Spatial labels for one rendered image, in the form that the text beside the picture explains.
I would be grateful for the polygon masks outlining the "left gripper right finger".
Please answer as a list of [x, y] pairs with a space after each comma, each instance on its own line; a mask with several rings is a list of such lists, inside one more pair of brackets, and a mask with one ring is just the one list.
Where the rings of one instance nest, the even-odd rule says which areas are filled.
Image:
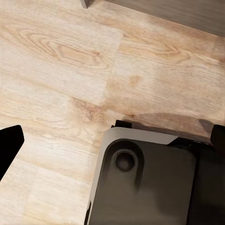
[[221, 158], [225, 161], [225, 126], [214, 125], [210, 142], [220, 154]]

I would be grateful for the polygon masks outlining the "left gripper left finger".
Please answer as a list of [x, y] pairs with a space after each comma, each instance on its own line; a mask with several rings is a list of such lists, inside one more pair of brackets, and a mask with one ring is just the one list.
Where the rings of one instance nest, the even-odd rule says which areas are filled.
[[0, 130], [0, 181], [24, 143], [20, 125]]

